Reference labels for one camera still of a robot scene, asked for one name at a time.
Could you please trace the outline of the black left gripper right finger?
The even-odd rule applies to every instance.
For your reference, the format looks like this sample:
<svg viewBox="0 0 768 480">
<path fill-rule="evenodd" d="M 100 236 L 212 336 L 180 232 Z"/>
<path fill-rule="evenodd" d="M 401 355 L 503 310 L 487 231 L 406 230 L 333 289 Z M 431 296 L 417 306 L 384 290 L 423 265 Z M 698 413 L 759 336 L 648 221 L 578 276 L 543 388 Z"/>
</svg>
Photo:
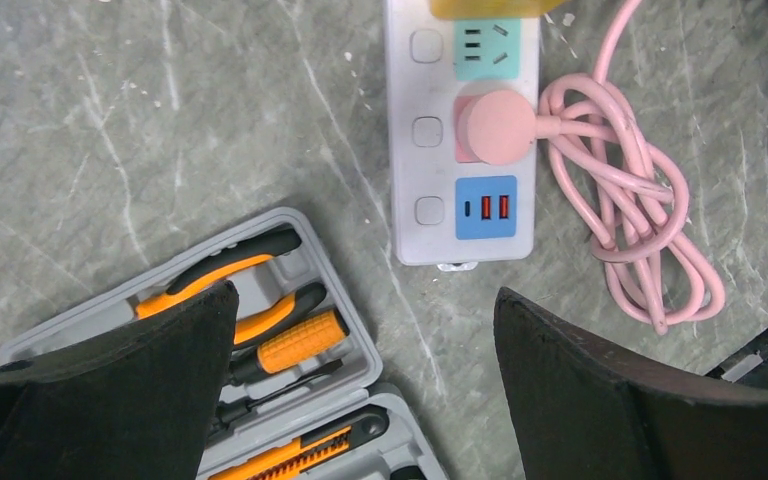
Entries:
<svg viewBox="0 0 768 480">
<path fill-rule="evenodd" d="M 768 389 L 686 372 L 501 288 L 493 333 L 529 479 L 768 479 Z"/>
</svg>

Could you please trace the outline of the white power strip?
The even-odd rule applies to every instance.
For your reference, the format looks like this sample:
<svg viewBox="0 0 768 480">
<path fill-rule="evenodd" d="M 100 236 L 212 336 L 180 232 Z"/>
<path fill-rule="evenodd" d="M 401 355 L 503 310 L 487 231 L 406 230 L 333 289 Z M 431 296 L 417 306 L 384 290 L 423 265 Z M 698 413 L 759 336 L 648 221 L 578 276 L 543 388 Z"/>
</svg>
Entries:
<svg viewBox="0 0 768 480">
<path fill-rule="evenodd" d="M 534 245 L 536 144 L 511 165 L 460 163 L 454 103 L 511 89 L 536 110 L 539 20 L 442 20 L 427 1 L 388 1 L 384 35 L 397 258 L 444 267 L 527 257 Z"/>
</svg>

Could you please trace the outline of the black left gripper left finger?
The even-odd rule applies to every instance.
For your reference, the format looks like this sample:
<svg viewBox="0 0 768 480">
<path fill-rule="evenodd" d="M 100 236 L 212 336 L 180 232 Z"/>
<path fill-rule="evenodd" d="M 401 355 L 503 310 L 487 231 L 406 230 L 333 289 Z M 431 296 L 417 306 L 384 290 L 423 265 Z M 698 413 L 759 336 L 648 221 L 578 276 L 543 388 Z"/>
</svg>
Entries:
<svg viewBox="0 0 768 480">
<path fill-rule="evenodd" d="M 0 479 L 193 479 L 232 350 L 229 282 L 0 366 Z"/>
</svg>

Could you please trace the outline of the pink round plug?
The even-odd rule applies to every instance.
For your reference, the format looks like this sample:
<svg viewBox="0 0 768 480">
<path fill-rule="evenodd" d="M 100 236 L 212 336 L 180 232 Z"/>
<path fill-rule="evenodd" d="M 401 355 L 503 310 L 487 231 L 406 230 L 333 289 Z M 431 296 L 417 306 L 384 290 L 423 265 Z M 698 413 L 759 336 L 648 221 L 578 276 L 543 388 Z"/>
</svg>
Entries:
<svg viewBox="0 0 768 480">
<path fill-rule="evenodd" d="M 560 118 L 539 114 L 511 89 L 461 96 L 454 103 L 455 158 L 460 163 L 511 165 L 525 159 L 539 139 L 560 130 Z"/>
</svg>

